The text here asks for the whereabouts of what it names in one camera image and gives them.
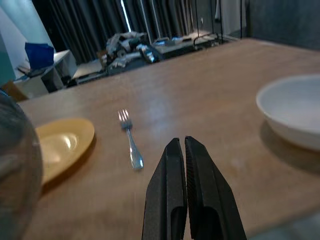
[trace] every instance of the white object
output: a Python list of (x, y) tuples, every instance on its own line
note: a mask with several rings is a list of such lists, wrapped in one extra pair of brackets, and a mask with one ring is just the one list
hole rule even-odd
[(58, 90), (63, 89), (61, 78), (64, 76), (73, 78), (77, 71), (75, 57), (70, 50), (65, 50), (55, 53), (53, 61), (54, 64), (43, 74), (26, 80), (16, 80), (14, 84), (30, 99), (48, 94), (44, 82), (53, 82)]
[(298, 146), (320, 151), (320, 75), (281, 79), (261, 89), (256, 103), (271, 128)]

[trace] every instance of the fork handle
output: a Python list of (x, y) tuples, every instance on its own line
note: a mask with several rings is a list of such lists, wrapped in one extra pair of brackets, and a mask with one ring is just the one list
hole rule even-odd
[(130, 159), (131, 159), (132, 167), (134, 169), (143, 169), (144, 168), (144, 159), (135, 144), (135, 141), (131, 135), (130, 129), (126, 130), (126, 134), (129, 139), (129, 150), (130, 150)]

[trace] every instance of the yellow plate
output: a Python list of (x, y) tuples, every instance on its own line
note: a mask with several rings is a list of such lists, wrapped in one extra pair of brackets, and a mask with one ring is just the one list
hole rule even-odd
[(42, 160), (42, 184), (71, 167), (90, 146), (95, 128), (83, 118), (68, 118), (36, 128)]

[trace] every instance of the table surface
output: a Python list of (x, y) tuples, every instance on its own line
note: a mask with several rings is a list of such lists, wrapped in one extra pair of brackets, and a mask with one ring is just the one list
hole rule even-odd
[[(166, 144), (186, 135), (205, 144), (228, 181), (248, 237), (320, 209), (319, 154), (277, 137), (255, 101), (265, 84), (319, 67), (319, 52), (246, 39), (21, 103), (36, 127), (83, 117), (96, 131), (90, 157), (41, 197), (24, 239), (141, 239), (149, 180)], [(130, 164), (122, 108), (141, 172)]]

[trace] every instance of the bag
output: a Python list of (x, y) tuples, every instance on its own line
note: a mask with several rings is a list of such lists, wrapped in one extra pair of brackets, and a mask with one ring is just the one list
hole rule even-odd
[(24, 45), (32, 70), (41, 69), (54, 64), (54, 48), (47, 43), (29, 43)]

